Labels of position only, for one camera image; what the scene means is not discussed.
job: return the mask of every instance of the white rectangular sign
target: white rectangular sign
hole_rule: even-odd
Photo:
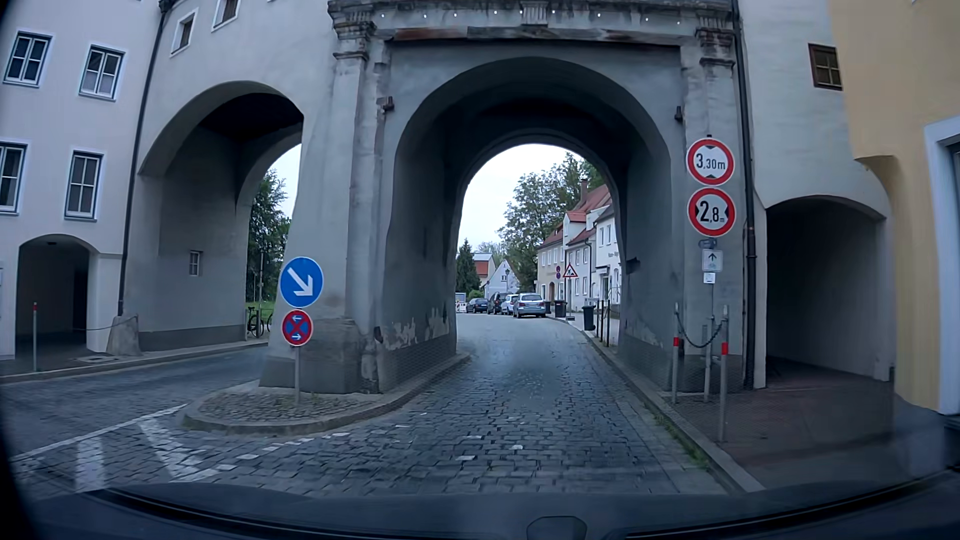
[[[723,272],[723,252],[704,250],[704,272]]]

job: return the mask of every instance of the sidewalk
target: sidewalk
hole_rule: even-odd
[[[0,383],[24,380],[46,380],[70,377],[86,373],[113,371],[128,367],[170,362],[197,356],[210,356],[232,351],[242,351],[267,344],[267,338],[235,341],[202,347],[187,347],[170,351],[154,351],[143,356],[109,356],[89,351],[83,343],[63,339],[38,344],[36,371],[34,371],[31,344],[17,344],[17,355],[12,360],[0,361]]]
[[[621,377],[660,410],[681,437],[700,447],[731,477],[749,477],[760,488],[818,481],[867,481],[891,485],[909,479],[890,445],[893,385],[812,365],[769,360],[768,387],[728,396],[726,436],[718,440],[719,404],[702,394],[669,394],[635,369],[614,345],[583,331],[583,315],[566,321],[582,331]],[[724,459],[732,463],[727,467]]]

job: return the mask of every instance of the red circular sign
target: red circular sign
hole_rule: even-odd
[[[701,187],[690,197],[686,215],[698,233],[706,236],[723,236],[736,222],[736,207],[733,199],[723,189]]]
[[[721,185],[733,176],[733,152],[715,138],[702,138],[686,151],[686,170],[700,184]]]
[[[310,315],[302,309],[293,309],[283,317],[283,324],[280,325],[280,331],[283,332],[283,339],[294,347],[304,345],[310,341],[313,335],[313,321]]]

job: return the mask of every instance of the white window frame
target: white window frame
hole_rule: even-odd
[[[27,51],[27,57],[25,57],[24,60],[29,58],[30,53],[33,52],[33,49],[34,49],[33,44],[36,42],[36,40],[46,41],[46,46],[44,46],[43,48],[43,56],[40,57],[40,60],[39,60],[40,67],[36,71],[36,81],[34,82],[24,81],[22,78],[23,73],[26,72],[27,63],[29,63],[29,61],[25,61],[23,67],[21,67],[20,78],[11,79],[10,77],[8,77],[8,74],[10,72],[10,66],[13,63],[13,53],[16,50],[16,44],[22,37],[28,37],[31,39],[31,46],[30,46],[30,49]],[[4,64],[3,82],[10,85],[29,86],[31,88],[39,88],[40,84],[43,82],[43,75],[46,71],[43,68],[47,62],[47,56],[50,54],[50,47],[53,46],[53,41],[54,41],[54,37],[51,35],[48,35],[42,32],[33,32],[26,29],[17,29],[16,33],[13,35],[13,43],[11,43],[11,46],[10,46],[10,53],[7,55],[7,63]]]
[[[197,29],[197,11],[199,10],[200,8],[194,8],[193,11],[178,19],[177,27],[174,30],[174,41],[170,44],[170,56],[174,56],[183,49],[186,49],[190,46],[190,43],[193,42],[193,32]],[[187,34],[186,44],[181,46],[180,41],[183,38],[183,25],[188,19],[192,21],[192,24],[190,25],[190,33]]]
[[[81,157],[89,160],[97,160],[97,172],[96,172],[95,178],[93,179],[93,195],[90,197],[90,211],[80,211],[80,210],[70,209],[70,189],[74,185],[73,184],[73,167],[77,157]],[[100,202],[100,183],[104,177],[104,167],[106,165],[106,162],[107,162],[107,156],[103,152],[99,152],[96,150],[88,150],[85,148],[74,148],[71,150],[70,163],[67,166],[66,193],[63,201],[64,217],[73,218],[73,219],[83,219],[84,221],[96,219],[97,208],[100,206],[98,204]],[[81,201],[82,199],[83,199],[83,196],[81,195],[81,197],[78,198],[78,202]]]
[[[106,64],[107,57],[109,55],[120,57],[120,60],[117,63],[117,72],[113,76],[114,77],[113,89],[109,96],[97,91],[91,92],[89,90],[84,90],[84,79],[86,79],[86,73],[87,71],[89,71],[87,69],[87,66],[90,64],[90,55],[93,54],[94,50],[96,50],[97,52],[103,53],[105,55],[101,61],[100,70],[97,72],[97,82],[94,88],[99,88],[100,82],[103,80],[103,76],[104,76],[103,66]],[[86,48],[86,56],[84,57],[84,67],[80,72],[80,85],[79,85],[79,89],[77,90],[78,93],[84,97],[105,99],[107,101],[116,101],[117,95],[120,93],[120,81],[123,78],[123,70],[124,70],[124,67],[126,66],[126,62],[125,62],[126,59],[127,59],[127,51],[124,51],[122,49],[117,49],[115,47],[108,47],[106,45],[101,45],[99,43],[90,43],[90,45]]]
[[[20,196],[23,193],[23,176],[24,171],[27,170],[27,149],[29,144],[21,140],[11,140],[7,138],[0,138],[0,184],[3,182],[3,179],[6,178],[3,176],[3,166],[7,160],[7,149],[8,148],[18,148],[21,150],[20,153],[20,167],[16,171],[16,181],[14,182],[14,192],[13,192],[13,205],[6,206],[0,204],[0,214],[10,214],[17,215],[20,210]]]
[[[194,256],[197,256],[197,261],[194,262]],[[198,278],[203,272],[203,260],[204,252],[200,250],[190,250],[190,256],[187,260],[187,276],[191,278]]]
[[[217,9],[213,12],[213,25],[210,26],[210,32],[220,30],[221,28],[227,26],[230,22],[233,22],[240,16],[240,4],[241,0],[237,0],[237,8],[233,13],[233,17],[229,19],[224,19],[224,10],[227,8],[227,0],[217,0]]]

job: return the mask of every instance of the blue circular sign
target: blue circular sign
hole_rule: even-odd
[[[309,257],[291,258],[280,271],[280,296],[290,307],[317,302],[324,290],[324,271]]]

